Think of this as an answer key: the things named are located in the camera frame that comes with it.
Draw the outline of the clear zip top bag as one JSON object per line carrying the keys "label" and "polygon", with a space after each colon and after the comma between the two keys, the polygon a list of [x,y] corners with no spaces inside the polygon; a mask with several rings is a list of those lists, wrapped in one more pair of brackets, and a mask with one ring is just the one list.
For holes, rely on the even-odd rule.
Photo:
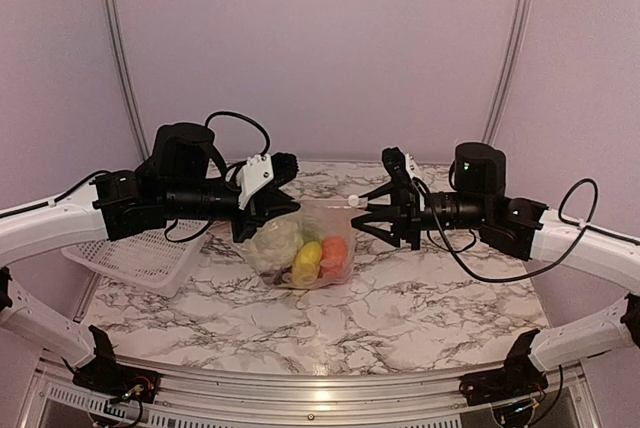
{"label": "clear zip top bag", "polygon": [[271,288],[317,290],[351,280],[358,214],[353,196],[303,200],[297,212],[259,228],[236,250]]}

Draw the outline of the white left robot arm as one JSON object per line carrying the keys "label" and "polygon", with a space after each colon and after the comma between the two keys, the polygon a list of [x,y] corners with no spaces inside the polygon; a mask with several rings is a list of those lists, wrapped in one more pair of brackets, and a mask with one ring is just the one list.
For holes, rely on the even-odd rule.
{"label": "white left robot arm", "polygon": [[181,221],[209,228],[228,222],[241,243],[266,222],[299,210],[282,191],[294,180],[295,155],[263,150],[227,166],[207,126],[161,126],[151,155],[135,170],[99,171],[67,191],[1,214],[1,325],[59,355],[106,393],[125,386],[106,333],[84,327],[31,298],[9,265],[71,245],[167,231]]}

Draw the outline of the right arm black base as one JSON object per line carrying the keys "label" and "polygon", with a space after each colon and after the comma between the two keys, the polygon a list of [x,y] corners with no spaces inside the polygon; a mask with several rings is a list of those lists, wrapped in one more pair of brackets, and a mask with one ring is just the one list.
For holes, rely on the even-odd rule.
{"label": "right arm black base", "polygon": [[495,403],[545,391],[545,374],[534,367],[528,355],[538,329],[522,333],[500,368],[467,373],[460,377],[459,392],[469,406]]}

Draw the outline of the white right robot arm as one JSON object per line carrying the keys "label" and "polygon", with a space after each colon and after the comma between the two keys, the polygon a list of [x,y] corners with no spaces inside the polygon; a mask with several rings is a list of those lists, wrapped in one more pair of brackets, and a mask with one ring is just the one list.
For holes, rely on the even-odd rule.
{"label": "white right robot arm", "polygon": [[419,248],[426,232],[475,230],[482,243],[505,255],[542,262],[539,274],[564,265],[627,289],[624,298],[592,315],[520,335],[495,376],[502,394],[519,394],[535,372],[638,345],[638,239],[590,219],[567,217],[541,202],[507,197],[506,156],[488,144],[456,147],[448,192],[430,192],[413,157],[399,148],[385,149],[382,162],[388,182],[348,199],[362,212],[351,221],[354,229],[412,249]]}

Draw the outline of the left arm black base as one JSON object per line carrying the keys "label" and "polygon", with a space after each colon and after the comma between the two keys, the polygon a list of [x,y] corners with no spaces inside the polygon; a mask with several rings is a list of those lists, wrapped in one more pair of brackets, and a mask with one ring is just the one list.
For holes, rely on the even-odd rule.
{"label": "left arm black base", "polygon": [[153,403],[160,380],[159,373],[119,363],[107,333],[93,325],[88,330],[94,339],[94,357],[82,367],[68,366],[73,373],[73,383],[110,395],[111,404],[129,399]]}

